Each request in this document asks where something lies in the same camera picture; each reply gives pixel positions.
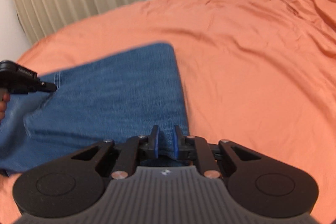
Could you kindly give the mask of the left hand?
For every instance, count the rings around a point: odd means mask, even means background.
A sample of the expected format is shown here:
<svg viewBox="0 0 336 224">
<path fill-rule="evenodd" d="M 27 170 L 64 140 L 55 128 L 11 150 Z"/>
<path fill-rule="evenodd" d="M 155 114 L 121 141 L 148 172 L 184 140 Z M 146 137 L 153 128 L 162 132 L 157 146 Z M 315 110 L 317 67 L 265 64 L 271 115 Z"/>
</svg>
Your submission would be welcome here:
<svg viewBox="0 0 336 224">
<path fill-rule="evenodd" d="M 7 104 L 10 102 L 10 94 L 9 93 L 4 93 L 1 96 L 1 101 L 0 101 L 0 121 L 2 121 L 5 118 L 6 110 L 7 110 Z"/>
</svg>

